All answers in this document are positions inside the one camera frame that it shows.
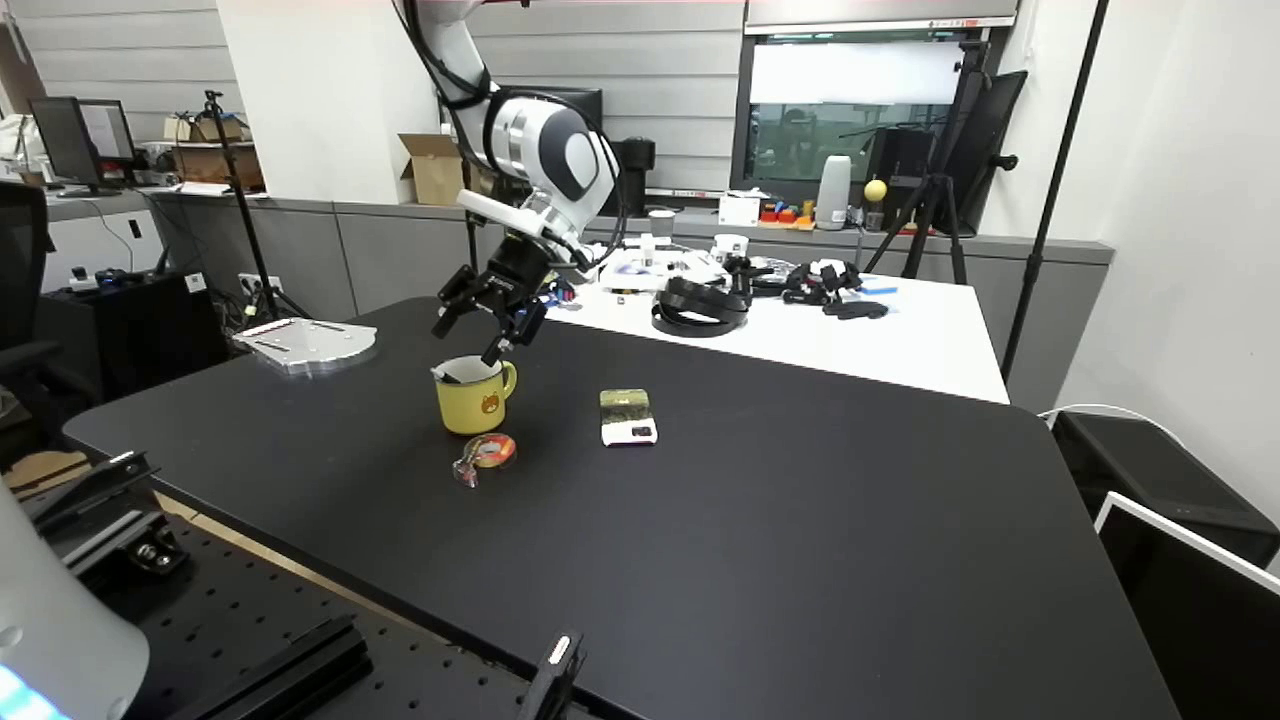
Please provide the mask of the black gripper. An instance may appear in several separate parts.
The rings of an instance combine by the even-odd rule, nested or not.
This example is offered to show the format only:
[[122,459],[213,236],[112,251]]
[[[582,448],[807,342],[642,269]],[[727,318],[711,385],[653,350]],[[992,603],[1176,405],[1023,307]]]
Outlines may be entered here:
[[546,271],[546,251],[529,236],[506,232],[480,271],[454,269],[442,281],[431,331],[449,334],[464,313],[482,307],[504,318],[501,338],[511,338],[511,350],[533,342],[543,323],[540,289]]

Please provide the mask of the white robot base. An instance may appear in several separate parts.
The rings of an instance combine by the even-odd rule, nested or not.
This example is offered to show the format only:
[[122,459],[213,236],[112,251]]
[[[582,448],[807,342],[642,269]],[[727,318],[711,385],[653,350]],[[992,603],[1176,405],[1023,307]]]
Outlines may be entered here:
[[0,720],[122,720],[149,658],[0,487]]

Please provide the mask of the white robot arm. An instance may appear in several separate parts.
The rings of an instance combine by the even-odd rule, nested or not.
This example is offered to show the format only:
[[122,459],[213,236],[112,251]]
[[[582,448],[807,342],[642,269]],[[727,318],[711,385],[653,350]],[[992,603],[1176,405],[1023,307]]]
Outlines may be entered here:
[[487,73],[468,28],[480,3],[506,0],[391,0],[451,119],[454,149],[480,167],[524,183],[519,204],[472,189],[454,191],[454,204],[472,221],[501,225],[504,240],[482,269],[464,263],[442,281],[431,323],[434,334],[449,334],[464,313],[482,313],[494,318],[482,358],[504,358],[540,331],[546,276],[598,263],[598,251],[582,243],[582,228],[603,211],[618,161],[606,136],[573,102],[506,92]]

